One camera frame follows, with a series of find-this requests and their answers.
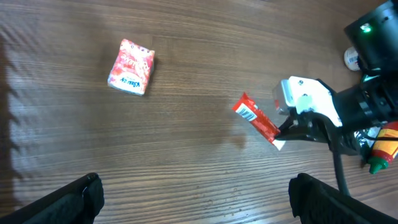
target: green bottle cap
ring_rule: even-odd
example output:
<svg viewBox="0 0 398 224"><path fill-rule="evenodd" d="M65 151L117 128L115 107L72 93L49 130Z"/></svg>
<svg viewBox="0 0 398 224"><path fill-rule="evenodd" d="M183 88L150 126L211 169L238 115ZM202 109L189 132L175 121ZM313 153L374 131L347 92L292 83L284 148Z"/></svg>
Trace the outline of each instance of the green bottle cap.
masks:
<svg viewBox="0 0 398 224"><path fill-rule="evenodd" d="M379 170L387 169L388 167L388 162L385 159L376 156L370 158L368 160L368 164L371 165L371 168L369 169L369 172L371 174L376 174L377 172L379 172Z"/></svg>

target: orange bottle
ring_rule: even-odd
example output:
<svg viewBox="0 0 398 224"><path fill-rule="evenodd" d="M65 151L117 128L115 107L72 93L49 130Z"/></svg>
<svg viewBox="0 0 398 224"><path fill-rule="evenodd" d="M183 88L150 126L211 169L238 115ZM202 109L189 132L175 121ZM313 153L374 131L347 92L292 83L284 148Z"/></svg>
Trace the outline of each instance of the orange bottle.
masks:
<svg viewBox="0 0 398 224"><path fill-rule="evenodd" d="M386 124L377 137L398 138L398 122ZM398 141L376 141L373 145L371 158L368 163L371 165L369 172L377 173L381 169L387 169L398 153Z"/></svg>

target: red snack package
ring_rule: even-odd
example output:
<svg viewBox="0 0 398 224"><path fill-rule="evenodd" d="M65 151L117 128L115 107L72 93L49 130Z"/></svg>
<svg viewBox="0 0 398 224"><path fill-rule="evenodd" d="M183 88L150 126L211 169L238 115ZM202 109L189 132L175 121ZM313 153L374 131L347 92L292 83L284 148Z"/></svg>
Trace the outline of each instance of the red snack package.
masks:
<svg viewBox="0 0 398 224"><path fill-rule="evenodd" d="M143 95L154 67L155 52L123 39L108 78L118 90Z"/></svg>
<svg viewBox="0 0 398 224"><path fill-rule="evenodd" d="M285 141L275 139L275 136L280 133L278 127L274 125L246 93L243 93L243 96L232 107L232 110L248 120L278 150L282 149Z"/></svg>

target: wooden table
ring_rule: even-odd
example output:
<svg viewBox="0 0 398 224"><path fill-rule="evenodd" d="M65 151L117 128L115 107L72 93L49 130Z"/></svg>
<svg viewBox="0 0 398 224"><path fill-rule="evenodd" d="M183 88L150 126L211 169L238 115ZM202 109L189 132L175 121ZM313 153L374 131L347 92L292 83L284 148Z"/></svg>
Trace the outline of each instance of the wooden table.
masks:
<svg viewBox="0 0 398 224"><path fill-rule="evenodd" d="M96 223L292 223L287 187L336 187L324 144L272 147L231 107L245 91L276 123L280 79L349 71L343 28L376 0L0 0L0 214L89 173ZM107 87L123 38L155 50L145 96ZM344 157L354 198L398 218L398 165Z"/></svg>

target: white label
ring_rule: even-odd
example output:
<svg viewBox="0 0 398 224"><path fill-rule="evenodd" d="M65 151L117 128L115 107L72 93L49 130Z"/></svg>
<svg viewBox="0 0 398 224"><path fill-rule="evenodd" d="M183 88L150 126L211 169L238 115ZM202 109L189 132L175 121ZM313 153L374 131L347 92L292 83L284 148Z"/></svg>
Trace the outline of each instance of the white label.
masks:
<svg viewBox="0 0 398 224"><path fill-rule="evenodd" d="M348 63L353 63L353 62L357 62L358 61L358 57L352 57L348 59Z"/></svg>
<svg viewBox="0 0 398 224"><path fill-rule="evenodd" d="M257 115L254 114L253 111L251 111L244 103L239 106L236 112L248 121L252 121L257 118Z"/></svg>

